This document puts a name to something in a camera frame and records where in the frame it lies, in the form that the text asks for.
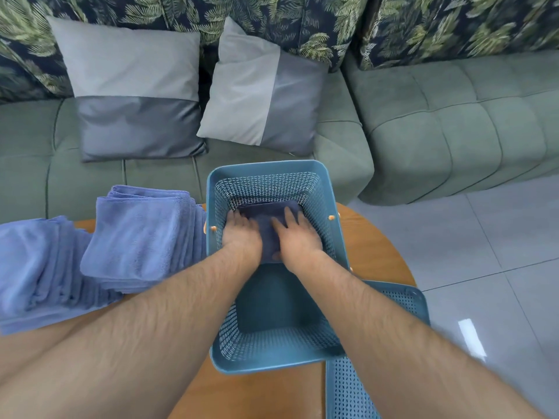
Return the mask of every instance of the hand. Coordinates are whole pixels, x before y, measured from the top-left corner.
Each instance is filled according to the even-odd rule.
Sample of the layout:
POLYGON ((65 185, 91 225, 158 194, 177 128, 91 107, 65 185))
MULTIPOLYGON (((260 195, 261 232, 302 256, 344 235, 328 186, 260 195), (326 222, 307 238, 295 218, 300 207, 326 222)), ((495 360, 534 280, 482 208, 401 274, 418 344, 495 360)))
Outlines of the hand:
POLYGON ((238 210, 228 212, 221 244, 238 249, 240 257, 254 263, 254 269, 260 264, 262 238, 258 223, 254 219, 248 220, 238 210))
POLYGON ((299 212, 297 223, 291 209, 286 207, 285 222, 287 228, 278 219, 272 218, 272 225, 279 236, 281 259, 291 272, 297 274, 296 271, 310 260, 314 252, 323 252, 322 240, 303 212, 299 212))

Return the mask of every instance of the person's left hand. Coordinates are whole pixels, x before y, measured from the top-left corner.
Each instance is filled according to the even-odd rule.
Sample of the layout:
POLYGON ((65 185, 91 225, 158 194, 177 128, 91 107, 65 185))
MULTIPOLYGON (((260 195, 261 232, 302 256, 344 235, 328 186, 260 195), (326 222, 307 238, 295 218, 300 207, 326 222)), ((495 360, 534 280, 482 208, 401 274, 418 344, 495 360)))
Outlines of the person's left hand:
POLYGON ((248 220, 238 210, 228 212, 221 244, 223 247, 238 249, 239 255, 253 262, 255 268, 260 264, 262 238, 258 223, 254 219, 248 220))

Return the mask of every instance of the person's left arm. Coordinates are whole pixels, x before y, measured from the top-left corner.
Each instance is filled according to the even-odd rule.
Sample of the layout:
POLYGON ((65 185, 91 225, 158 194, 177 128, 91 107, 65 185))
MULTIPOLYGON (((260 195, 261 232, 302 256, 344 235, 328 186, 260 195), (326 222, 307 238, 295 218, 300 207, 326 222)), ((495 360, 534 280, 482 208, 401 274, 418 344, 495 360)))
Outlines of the person's left arm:
POLYGON ((2 418, 167 418, 260 263, 256 222, 230 212, 222 240, 217 253, 120 304, 4 383, 2 418))

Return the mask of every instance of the gray pillow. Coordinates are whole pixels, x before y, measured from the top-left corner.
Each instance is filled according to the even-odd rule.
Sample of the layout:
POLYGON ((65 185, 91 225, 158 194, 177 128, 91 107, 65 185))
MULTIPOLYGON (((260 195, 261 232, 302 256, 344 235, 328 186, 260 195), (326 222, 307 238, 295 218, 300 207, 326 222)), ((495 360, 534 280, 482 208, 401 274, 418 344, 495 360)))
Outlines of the gray pillow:
POLYGON ((196 136, 198 32, 48 20, 76 98, 83 161, 206 151, 196 136))
POLYGON ((198 136, 309 155, 327 73, 227 18, 198 136))

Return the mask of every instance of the person's right arm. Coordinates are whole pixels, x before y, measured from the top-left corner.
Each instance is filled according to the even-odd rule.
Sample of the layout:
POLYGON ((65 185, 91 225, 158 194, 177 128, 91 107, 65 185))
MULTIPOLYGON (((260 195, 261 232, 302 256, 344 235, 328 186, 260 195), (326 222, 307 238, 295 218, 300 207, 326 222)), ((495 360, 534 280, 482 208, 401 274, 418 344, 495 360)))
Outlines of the person's right arm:
POLYGON ((384 419, 543 418, 496 374, 332 260, 312 225, 274 221, 286 267, 340 338, 384 419))

